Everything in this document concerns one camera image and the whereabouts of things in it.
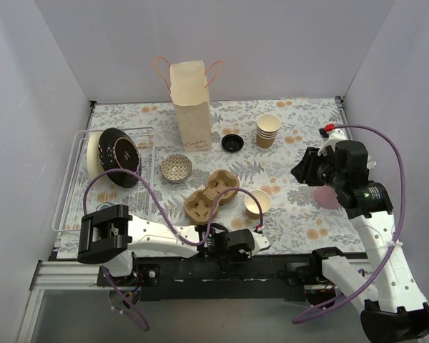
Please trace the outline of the brown paper cup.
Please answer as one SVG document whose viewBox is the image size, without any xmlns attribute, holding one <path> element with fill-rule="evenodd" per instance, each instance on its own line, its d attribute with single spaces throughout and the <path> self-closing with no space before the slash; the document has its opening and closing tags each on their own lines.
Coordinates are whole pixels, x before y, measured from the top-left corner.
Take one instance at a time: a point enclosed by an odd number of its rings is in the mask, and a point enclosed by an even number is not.
<svg viewBox="0 0 429 343">
<path fill-rule="evenodd" d="M 244 200 L 246 214 L 251 219 L 259 219 L 260 209 L 265 214 L 271 207 L 270 195 L 261 189 L 252 190 L 250 193 L 252 197 L 246 195 Z"/>
</svg>

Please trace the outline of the brown cardboard cup carrier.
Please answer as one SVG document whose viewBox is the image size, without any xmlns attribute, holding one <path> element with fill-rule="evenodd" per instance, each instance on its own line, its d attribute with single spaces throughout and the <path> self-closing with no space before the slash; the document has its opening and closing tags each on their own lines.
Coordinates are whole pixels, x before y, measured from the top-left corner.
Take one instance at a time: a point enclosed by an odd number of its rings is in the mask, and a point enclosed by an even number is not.
<svg viewBox="0 0 429 343">
<path fill-rule="evenodd" d="M 225 169 L 214 171 L 205 183 L 205 188 L 193 192 L 184 202 L 184 212 L 191 224 L 208 222 L 214 200 L 226 189 L 239 188 L 240 180 Z"/>
</svg>

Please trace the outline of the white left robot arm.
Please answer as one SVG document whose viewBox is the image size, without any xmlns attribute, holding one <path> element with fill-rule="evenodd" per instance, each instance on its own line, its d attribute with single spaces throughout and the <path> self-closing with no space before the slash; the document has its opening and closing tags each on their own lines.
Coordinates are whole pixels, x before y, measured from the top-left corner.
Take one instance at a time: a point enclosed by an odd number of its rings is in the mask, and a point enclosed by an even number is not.
<svg viewBox="0 0 429 343">
<path fill-rule="evenodd" d="M 173 233 L 164 224 L 129 213 L 126 205 L 114 205 L 82 217 L 77 261 L 98 264 L 121 285 L 137 280 L 134 253 L 139 250 L 166 252 L 185 259 L 199 253 L 229 262 L 246 262 L 260 250 L 261 236 L 249 229 L 231 232 L 214 223 L 178 227 Z"/>
</svg>

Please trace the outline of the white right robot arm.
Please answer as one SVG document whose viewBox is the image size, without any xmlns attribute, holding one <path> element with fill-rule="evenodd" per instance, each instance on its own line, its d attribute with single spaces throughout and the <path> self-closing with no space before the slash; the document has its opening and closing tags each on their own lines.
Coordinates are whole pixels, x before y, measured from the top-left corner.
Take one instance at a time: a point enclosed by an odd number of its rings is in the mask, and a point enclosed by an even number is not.
<svg viewBox="0 0 429 343">
<path fill-rule="evenodd" d="M 370 342 L 405 342 L 429 335 L 429 303 L 420 291 L 394 238 L 393 206 L 385 187 L 370 180 L 368 151 L 358 141 L 344 140 L 321 153 L 305 151 L 291 173 L 301 184 L 329 186 L 359 234 L 373 272 L 365 279 L 336 248 L 315 250 L 310 278 L 331 281 L 353 304 Z"/>
</svg>

